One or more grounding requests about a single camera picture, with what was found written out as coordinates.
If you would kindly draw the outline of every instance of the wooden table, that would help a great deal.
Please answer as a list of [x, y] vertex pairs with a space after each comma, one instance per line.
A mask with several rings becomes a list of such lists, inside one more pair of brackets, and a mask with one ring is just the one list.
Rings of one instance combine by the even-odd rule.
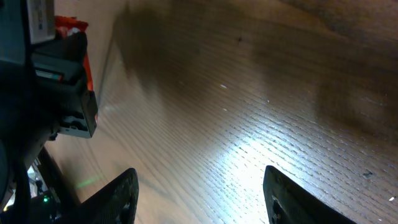
[[57, 1], [87, 21], [92, 139], [48, 149], [85, 200], [128, 167], [136, 223], [268, 223], [272, 164], [358, 223], [398, 223], [398, 2]]

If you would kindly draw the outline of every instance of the wood grain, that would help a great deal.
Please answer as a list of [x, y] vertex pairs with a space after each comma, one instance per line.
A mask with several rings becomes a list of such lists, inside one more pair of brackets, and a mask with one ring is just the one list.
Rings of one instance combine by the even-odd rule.
[[134, 167], [136, 223], [268, 223], [272, 164], [357, 223], [398, 223], [397, 1], [56, 10], [90, 23], [98, 129], [47, 146], [80, 200]]

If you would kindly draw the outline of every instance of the dark spot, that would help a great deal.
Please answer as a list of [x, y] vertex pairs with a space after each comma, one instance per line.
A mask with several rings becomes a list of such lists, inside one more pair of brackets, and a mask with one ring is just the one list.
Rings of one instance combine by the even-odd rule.
[[366, 178], [369, 178], [370, 176], [373, 175], [373, 173], [370, 172], [370, 171], [368, 171], [368, 173], [364, 173], [363, 175], [364, 175]]

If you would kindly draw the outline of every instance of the red object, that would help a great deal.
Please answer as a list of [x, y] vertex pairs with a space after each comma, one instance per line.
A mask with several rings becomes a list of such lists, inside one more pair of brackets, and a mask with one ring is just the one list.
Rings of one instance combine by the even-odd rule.
[[[81, 32], [86, 32], [87, 27], [87, 22], [79, 21], [74, 17], [55, 16], [55, 28], [63, 38], [72, 35], [75, 32], [74, 29], [78, 29]], [[94, 91], [93, 77], [91, 76], [90, 62], [88, 60], [87, 53], [83, 60], [83, 66], [87, 74], [87, 89]]]

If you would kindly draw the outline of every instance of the wooden surface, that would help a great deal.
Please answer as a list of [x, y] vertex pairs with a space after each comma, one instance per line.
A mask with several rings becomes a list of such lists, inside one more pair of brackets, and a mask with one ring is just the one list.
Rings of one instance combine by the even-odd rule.
[[272, 164], [398, 223], [398, 2], [57, 1], [87, 30], [92, 139], [47, 147], [85, 200], [128, 167], [136, 223], [268, 223]]

